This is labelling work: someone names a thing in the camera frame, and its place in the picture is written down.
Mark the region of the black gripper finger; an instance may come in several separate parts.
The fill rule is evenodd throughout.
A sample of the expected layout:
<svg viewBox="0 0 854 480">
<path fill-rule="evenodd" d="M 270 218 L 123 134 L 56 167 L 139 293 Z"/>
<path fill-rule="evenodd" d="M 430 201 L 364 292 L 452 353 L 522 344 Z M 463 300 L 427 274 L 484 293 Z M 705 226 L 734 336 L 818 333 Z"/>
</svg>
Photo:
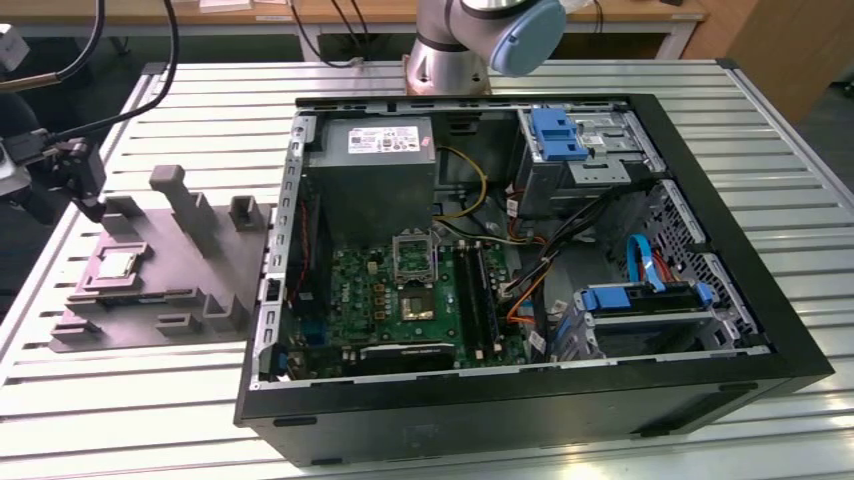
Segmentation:
<svg viewBox="0 0 854 480">
<path fill-rule="evenodd" d="M 88 220 L 100 223 L 105 213 L 105 204 L 99 200 L 105 170 L 99 145 L 80 137 L 60 142 L 56 149 L 53 173 L 59 178 L 59 192 L 68 197 Z"/>
<path fill-rule="evenodd" d="M 41 225 L 55 225 L 59 220 L 59 209 L 39 194 L 7 194 L 1 196 L 1 202 L 24 212 Z"/>
</svg>

